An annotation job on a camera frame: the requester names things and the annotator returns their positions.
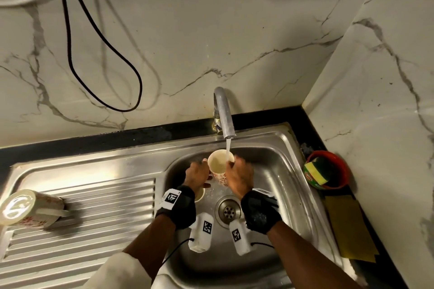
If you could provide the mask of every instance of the wrist strap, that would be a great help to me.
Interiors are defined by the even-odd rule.
[[[274,197],[251,190],[241,199],[241,208],[246,217],[246,225],[252,231],[267,232],[282,218],[277,211],[279,205]]]
[[[196,220],[196,206],[194,204],[194,192],[186,185],[169,189],[163,195],[160,209],[155,217],[160,214],[167,215],[175,224],[177,230],[182,230]]]

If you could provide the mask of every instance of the black cable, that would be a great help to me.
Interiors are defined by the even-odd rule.
[[[270,248],[274,249],[274,247],[271,244],[263,243],[263,242],[252,242],[250,245],[254,246],[255,244],[260,244],[261,246],[267,246],[267,247],[270,247]]]
[[[161,266],[163,266],[164,263],[167,262],[167,260],[168,260],[170,257],[172,257],[173,253],[174,253],[174,252],[175,252],[179,247],[181,247],[183,243],[186,243],[187,241],[194,241],[194,239],[193,239],[193,238],[189,238],[189,239],[186,239],[186,240],[182,241],[180,244],[178,244],[178,245],[176,246],[176,248],[173,249],[173,251],[170,253],[170,255],[167,256],[167,258],[164,260],[164,262],[161,264]]]
[[[79,75],[76,73],[75,69],[74,69],[74,65],[73,65],[73,57],[72,57],[72,43],[71,43],[71,24],[69,23],[69,13],[68,13],[68,3],[66,0],[62,0],[62,6],[63,6],[63,14],[65,15],[65,25],[66,25],[66,38],[67,38],[67,49],[68,49],[68,63],[69,63],[69,68],[71,69],[71,72],[73,73],[74,77],[79,81],[79,83],[84,87],[84,89],[87,90],[87,92],[93,96],[93,98],[95,98],[98,102],[100,102],[102,105],[108,107],[109,109],[112,109],[114,111],[118,111],[118,112],[130,112],[135,110],[138,105],[140,104],[140,100],[142,99],[142,92],[143,92],[143,83],[142,83],[142,77],[140,77],[140,74],[138,73],[138,71],[136,70],[136,68],[134,67],[134,65],[132,65],[130,63],[130,61],[128,61],[120,52],[118,52],[106,39],[106,37],[104,37],[104,35],[101,33],[101,31],[98,29],[95,21],[93,20],[92,16],[90,15],[86,5],[84,4],[83,0],[78,0],[80,3],[80,6],[82,7],[84,13],[86,14],[86,17],[88,18],[90,24],[92,25],[92,27],[94,28],[95,32],[99,35],[99,37],[101,38],[101,40],[107,45],[107,47],[109,47],[117,56],[119,56],[119,58],[121,58],[121,60],[123,60],[125,63],[128,64],[129,67],[132,68],[132,70],[134,71],[134,73],[137,75],[138,78],[138,82],[139,82],[139,92],[138,92],[138,98],[137,98],[137,103],[136,105],[134,105],[132,108],[127,109],[127,110],[122,110],[122,109],[117,109],[113,106],[108,105],[107,103],[105,103],[104,101],[102,101],[97,95],[95,95],[93,93],[93,91],[91,91],[89,89],[88,86],[86,86],[86,84],[83,82],[83,80],[81,80],[81,78],[79,77]]]

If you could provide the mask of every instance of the sink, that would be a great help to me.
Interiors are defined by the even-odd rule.
[[[225,146],[221,136],[210,135],[15,165],[0,202],[28,188],[64,198],[73,215],[47,230],[1,228],[0,289],[81,286],[152,221],[163,193],[182,183],[192,161]],[[288,127],[237,132],[231,146],[234,154],[253,163],[255,187],[276,195],[283,221],[341,267],[325,211],[304,180],[304,160]],[[155,286],[291,287],[274,249],[257,246],[237,255],[228,223],[243,214],[229,188],[211,181],[196,209],[214,216],[211,248],[197,254],[183,245],[161,268]],[[251,235],[256,242],[270,243],[265,235]],[[189,229],[178,231],[169,251],[189,236]]]

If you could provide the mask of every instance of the forearm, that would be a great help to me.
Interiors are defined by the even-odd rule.
[[[360,289],[344,271],[283,221],[277,222],[267,236],[295,288]]]
[[[148,275],[155,279],[175,233],[175,224],[166,215],[154,221],[131,242],[124,253],[138,259]]]

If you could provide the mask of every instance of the faucet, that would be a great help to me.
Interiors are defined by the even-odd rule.
[[[231,109],[223,87],[214,89],[214,126],[219,135],[223,133],[225,139],[236,137]]]

